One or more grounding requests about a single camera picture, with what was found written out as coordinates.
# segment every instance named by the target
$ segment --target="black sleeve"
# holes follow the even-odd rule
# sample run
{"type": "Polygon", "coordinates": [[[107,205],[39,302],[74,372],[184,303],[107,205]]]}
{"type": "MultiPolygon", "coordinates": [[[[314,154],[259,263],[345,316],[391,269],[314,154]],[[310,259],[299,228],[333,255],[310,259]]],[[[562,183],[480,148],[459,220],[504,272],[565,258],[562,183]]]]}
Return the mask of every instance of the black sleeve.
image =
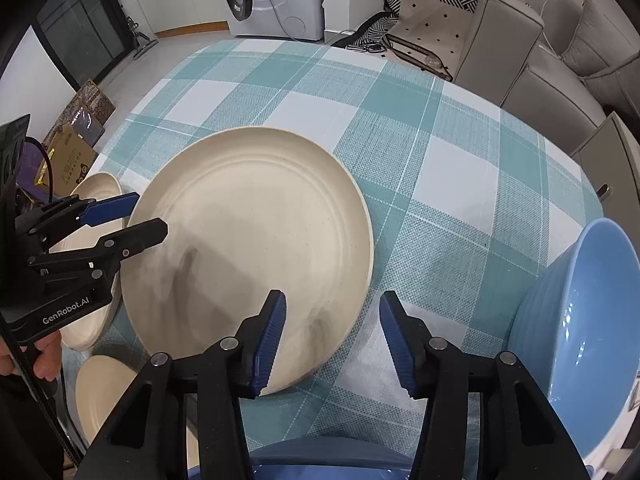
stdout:
{"type": "Polygon", "coordinates": [[[18,376],[0,376],[0,456],[2,478],[62,480],[62,446],[18,376]]]}

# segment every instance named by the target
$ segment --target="large beige plate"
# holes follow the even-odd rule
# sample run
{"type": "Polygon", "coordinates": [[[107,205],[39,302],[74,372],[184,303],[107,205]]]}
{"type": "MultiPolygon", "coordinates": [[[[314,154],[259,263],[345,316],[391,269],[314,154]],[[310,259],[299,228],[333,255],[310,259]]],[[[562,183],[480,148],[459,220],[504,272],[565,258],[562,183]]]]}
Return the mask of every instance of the large beige plate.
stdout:
{"type": "Polygon", "coordinates": [[[121,272],[151,354],[204,351],[277,288],[287,322],[266,394],[324,364],[353,327],[373,267],[369,212],[344,166],[310,140],[263,127],[201,139],[154,177],[130,224],[154,217],[167,238],[121,272]]]}
{"type": "MultiPolygon", "coordinates": [[[[76,406],[89,444],[135,377],[127,365],[105,355],[89,357],[82,364],[76,379],[76,406]]],[[[198,441],[187,428],[187,467],[199,463],[198,441]]]]}
{"type": "MultiPolygon", "coordinates": [[[[95,173],[84,179],[74,189],[72,194],[79,195],[81,199],[95,198],[104,200],[112,196],[122,194],[120,184],[110,173],[95,173]]],[[[76,249],[87,249],[94,247],[101,236],[119,231],[124,227],[124,219],[113,220],[96,227],[84,225],[71,233],[64,240],[55,244],[50,252],[72,251],[76,249]]],[[[102,335],[102,332],[109,326],[120,302],[120,279],[116,274],[111,287],[113,300],[110,304],[95,310],[87,316],[81,317],[77,321],[60,329],[62,341],[73,350],[87,350],[102,335]]]]}

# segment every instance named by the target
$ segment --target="cabinet handle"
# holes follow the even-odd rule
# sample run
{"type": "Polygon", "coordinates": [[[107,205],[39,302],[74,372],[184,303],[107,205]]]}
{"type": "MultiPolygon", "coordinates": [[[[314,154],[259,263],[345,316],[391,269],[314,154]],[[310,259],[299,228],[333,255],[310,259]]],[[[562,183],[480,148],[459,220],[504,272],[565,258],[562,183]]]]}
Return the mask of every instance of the cabinet handle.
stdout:
{"type": "Polygon", "coordinates": [[[613,189],[609,184],[602,184],[596,191],[596,196],[600,199],[600,202],[604,202],[613,194],[613,189]]]}

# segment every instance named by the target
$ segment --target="screw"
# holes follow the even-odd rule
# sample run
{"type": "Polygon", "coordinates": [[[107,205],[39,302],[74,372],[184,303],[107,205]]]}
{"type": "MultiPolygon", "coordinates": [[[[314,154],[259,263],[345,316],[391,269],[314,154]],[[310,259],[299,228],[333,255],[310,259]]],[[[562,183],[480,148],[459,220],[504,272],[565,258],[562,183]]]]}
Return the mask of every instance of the screw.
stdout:
{"type": "Polygon", "coordinates": [[[511,352],[502,352],[500,354],[500,361],[502,361],[506,365],[514,365],[518,361],[518,358],[511,352]]]}
{"type": "Polygon", "coordinates": [[[441,337],[432,337],[429,339],[429,346],[434,350],[444,350],[447,347],[447,340],[441,337]]]}
{"type": "Polygon", "coordinates": [[[169,356],[164,352],[158,352],[157,354],[153,354],[151,356],[151,364],[153,366],[162,366],[168,360],[169,356]]]}
{"type": "Polygon", "coordinates": [[[220,348],[223,350],[233,350],[238,346],[238,339],[235,337],[225,337],[222,341],[220,341],[220,348]]]}

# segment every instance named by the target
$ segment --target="tablecloth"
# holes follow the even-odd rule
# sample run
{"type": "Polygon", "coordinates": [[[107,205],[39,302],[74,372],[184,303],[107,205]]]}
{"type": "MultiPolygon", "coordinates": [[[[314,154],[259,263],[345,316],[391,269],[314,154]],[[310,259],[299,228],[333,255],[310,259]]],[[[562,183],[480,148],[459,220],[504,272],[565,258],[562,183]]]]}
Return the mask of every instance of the tablecloth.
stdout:
{"type": "MultiPolygon", "coordinates": [[[[412,455],[425,402],[399,385],[380,294],[395,290],[434,335],[493,356],[527,289],[602,215],[600,203],[577,164],[484,99],[380,57],[292,41],[220,41],[189,56],[134,108],[91,172],[109,171],[142,193],[181,149],[248,124],[298,132],[341,160],[366,199],[375,240],[354,329],[310,377],[242,403],[248,445],[348,436],[412,455]]],[[[136,369],[147,358],[122,306],[90,352],[65,351],[71,397],[90,353],[136,369]]],[[[472,399],[467,470],[478,420],[472,399]]]]}

